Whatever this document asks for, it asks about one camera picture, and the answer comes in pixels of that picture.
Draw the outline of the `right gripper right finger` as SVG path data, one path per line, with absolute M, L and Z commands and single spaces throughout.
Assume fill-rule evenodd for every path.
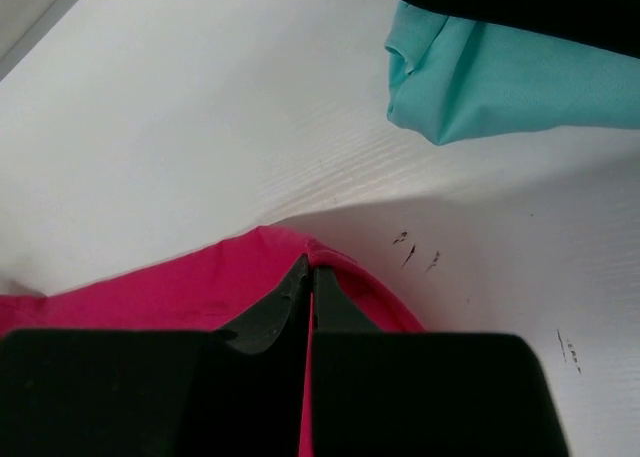
M 314 273 L 317 456 L 565 456 L 542 366 L 519 336 L 385 332 Z

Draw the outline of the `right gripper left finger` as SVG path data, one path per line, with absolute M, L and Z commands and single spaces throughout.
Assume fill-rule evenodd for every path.
M 1 452 L 294 456 L 310 304 L 301 256 L 213 331 L 13 331 L 1 341 Z

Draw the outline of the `pink t shirt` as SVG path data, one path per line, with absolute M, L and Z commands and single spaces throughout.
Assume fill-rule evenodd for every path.
M 419 329 L 400 300 L 351 258 L 316 239 L 259 227 L 182 257 L 53 297 L 21 291 L 1 297 L 1 341 L 16 330 L 216 330 L 256 304 L 295 261 L 310 264 L 311 304 L 298 452 L 311 454 L 310 352 L 314 273 L 331 269 L 348 298 L 381 330 Z

